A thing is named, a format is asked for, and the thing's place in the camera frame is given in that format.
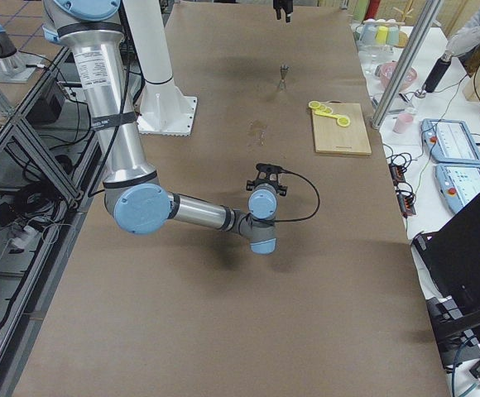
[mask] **table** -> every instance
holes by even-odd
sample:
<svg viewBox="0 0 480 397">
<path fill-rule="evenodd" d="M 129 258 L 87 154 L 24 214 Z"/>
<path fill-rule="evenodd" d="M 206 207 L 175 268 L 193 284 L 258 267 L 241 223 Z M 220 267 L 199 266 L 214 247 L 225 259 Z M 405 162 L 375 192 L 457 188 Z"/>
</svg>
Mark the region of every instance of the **table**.
<svg viewBox="0 0 480 397">
<path fill-rule="evenodd" d="M 372 114 L 345 13 L 297 7 L 286 25 L 270 7 L 182 2 L 166 34 L 199 107 L 191 137 L 142 138 L 162 184 L 245 208 L 271 162 L 311 179 L 321 209 L 254 256 L 176 222 L 128 235 L 97 198 L 14 395 L 448 395 L 379 134 L 371 156 L 314 153 L 311 99 Z M 277 217 L 314 208 L 307 184 L 282 183 Z"/>
<path fill-rule="evenodd" d="M 408 34 L 411 32 L 410 27 L 403 27 L 402 29 Z M 430 29 L 412 65 L 418 74 L 418 79 L 407 91 L 414 91 L 424 83 L 434 62 L 444 52 L 446 43 L 447 40 L 438 27 Z M 392 59 L 397 60 L 400 53 L 401 49 L 394 49 Z M 367 64 L 367 57 L 362 56 L 361 59 L 365 60 L 362 63 L 362 67 L 367 80 L 368 92 L 370 95 L 381 93 L 383 87 L 380 80 L 368 73 L 370 65 Z M 410 240 L 419 232 L 435 232 L 439 230 L 453 216 L 435 182 L 434 161 L 429 160 L 429 151 L 425 150 L 424 153 L 422 152 L 420 139 L 421 120 L 441 117 L 451 120 L 464 120 L 471 132 L 480 134 L 480 103 L 468 102 L 463 96 L 463 87 L 469 81 L 469 78 L 461 81 L 464 75 L 463 66 L 457 58 L 453 58 L 448 72 L 439 83 L 435 93 L 428 93 L 426 99 L 419 107 L 416 122 L 414 122 L 409 131 L 404 134 L 397 134 L 392 130 L 396 116 L 388 117 L 380 128 L 383 142 L 390 146 L 395 153 L 409 152 L 414 158 L 420 157 L 409 166 L 405 174 L 407 181 L 415 189 L 419 186 L 420 181 L 415 203 L 416 215 L 409 217 L 406 225 L 407 237 Z M 480 136 L 475 136 L 474 139 L 480 142 Z M 386 155 L 391 155 L 390 148 L 386 147 L 385 152 Z M 413 254 L 426 299 L 434 296 L 442 298 L 435 288 L 424 263 L 416 252 Z M 474 378 L 468 372 L 468 369 L 474 363 L 475 361 L 467 361 L 456 372 L 457 395 L 461 394 L 463 390 L 466 390 L 474 382 Z M 480 388 L 475 389 L 470 395 L 480 396 Z"/>
</svg>

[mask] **small metal object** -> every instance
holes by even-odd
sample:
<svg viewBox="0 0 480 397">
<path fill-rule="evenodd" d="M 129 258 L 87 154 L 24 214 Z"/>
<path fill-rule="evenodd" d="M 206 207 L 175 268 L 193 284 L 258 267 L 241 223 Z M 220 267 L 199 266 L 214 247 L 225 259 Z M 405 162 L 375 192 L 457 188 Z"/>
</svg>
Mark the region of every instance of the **small metal object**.
<svg viewBox="0 0 480 397">
<path fill-rule="evenodd" d="M 281 65 L 281 81 L 279 83 L 279 89 L 286 89 L 286 75 L 288 74 L 289 69 L 290 66 Z"/>
</svg>

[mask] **label sticker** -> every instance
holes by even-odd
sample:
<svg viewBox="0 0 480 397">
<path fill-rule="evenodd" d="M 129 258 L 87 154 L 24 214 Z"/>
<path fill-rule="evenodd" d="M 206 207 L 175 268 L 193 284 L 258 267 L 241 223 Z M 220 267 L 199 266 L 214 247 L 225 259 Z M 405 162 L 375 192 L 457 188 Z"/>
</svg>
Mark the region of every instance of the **label sticker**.
<svg viewBox="0 0 480 397">
<path fill-rule="evenodd" d="M 84 89 L 104 87 L 111 84 L 108 68 L 101 51 L 77 54 L 74 56 L 74 62 Z"/>
</svg>

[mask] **pink cup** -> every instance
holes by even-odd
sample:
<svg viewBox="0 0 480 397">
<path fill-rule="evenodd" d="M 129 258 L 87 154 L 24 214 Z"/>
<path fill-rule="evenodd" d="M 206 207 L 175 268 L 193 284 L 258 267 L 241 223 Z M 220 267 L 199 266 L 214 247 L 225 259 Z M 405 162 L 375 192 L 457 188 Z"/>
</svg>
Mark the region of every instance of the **pink cup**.
<svg viewBox="0 0 480 397">
<path fill-rule="evenodd" d="M 396 118 L 395 126 L 392 128 L 397 134 L 403 134 L 407 131 L 407 128 L 413 124 L 414 117 L 412 114 L 403 112 Z"/>
</svg>

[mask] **bottle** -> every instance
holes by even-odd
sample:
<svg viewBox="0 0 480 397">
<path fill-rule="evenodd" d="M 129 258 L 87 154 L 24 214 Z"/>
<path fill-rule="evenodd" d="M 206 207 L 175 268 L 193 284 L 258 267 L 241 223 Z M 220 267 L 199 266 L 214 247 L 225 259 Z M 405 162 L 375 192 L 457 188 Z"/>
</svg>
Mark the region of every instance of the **bottle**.
<svg viewBox="0 0 480 397">
<path fill-rule="evenodd" d="M 422 86 L 427 93 L 433 93 L 435 91 L 440 80 L 443 78 L 444 73 L 446 73 L 446 70 L 448 70 L 449 66 L 452 64 L 452 56 L 454 56 L 454 53 L 446 50 L 442 56 L 437 59 L 437 62 L 435 62 L 433 69 L 430 71 L 428 78 Z"/>
<path fill-rule="evenodd" d="M 376 44 L 385 45 L 389 28 L 387 26 L 379 26 L 376 34 Z"/>
<path fill-rule="evenodd" d="M 362 23 L 365 19 L 365 12 L 369 7 L 369 0 L 358 0 L 356 7 L 354 8 L 353 21 Z"/>
<path fill-rule="evenodd" d="M 364 45 L 373 45 L 376 43 L 376 34 L 378 32 L 378 28 L 374 25 L 367 24 L 363 28 L 363 33 L 361 37 L 362 44 Z"/>
<path fill-rule="evenodd" d="M 387 33 L 386 44 L 398 45 L 400 41 L 400 28 L 398 25 L 389 26 L 389 32 Z"/>
</svg>

